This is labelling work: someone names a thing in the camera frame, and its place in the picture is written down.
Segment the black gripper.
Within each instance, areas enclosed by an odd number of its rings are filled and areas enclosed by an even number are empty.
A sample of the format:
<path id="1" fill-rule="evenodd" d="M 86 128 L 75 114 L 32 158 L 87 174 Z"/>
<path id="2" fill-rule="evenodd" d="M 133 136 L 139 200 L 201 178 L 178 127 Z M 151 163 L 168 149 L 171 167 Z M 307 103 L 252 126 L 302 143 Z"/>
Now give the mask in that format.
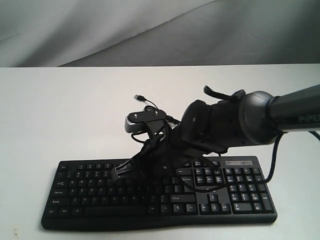
<path id="1" fill-rule="evenodd" d="M 138 130 L 136 136 L 147 134 L 140 151 L 132 158 L 111 170 L 111 182 L 120 180 L 155 181 L 176 173 L 176 169 L 193 159 L 191 145 L 182 138 L 179 129 Z"/>

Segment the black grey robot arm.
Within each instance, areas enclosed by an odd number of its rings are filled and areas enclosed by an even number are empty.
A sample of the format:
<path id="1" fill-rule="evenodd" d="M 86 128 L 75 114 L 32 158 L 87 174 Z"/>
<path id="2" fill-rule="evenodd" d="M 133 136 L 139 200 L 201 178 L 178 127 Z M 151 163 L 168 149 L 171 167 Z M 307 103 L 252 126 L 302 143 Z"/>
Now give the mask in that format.
<path id="1" fill-rule="evenodd" d="M 320 128 L 318 85 L 282 96 L 264 91 L 238 90 L 226 95 L 209 87 L 203 90 L 217 103 L 196 100 L 186 108 L 181 120 L 149 106 L 128 114 L 126 132 L 132 136 L 147 134 L 148 139 L 136 155 L 111 170 L 111 179 L 160 180 L 210 153 L 277 145 L 286 133 Z"/>

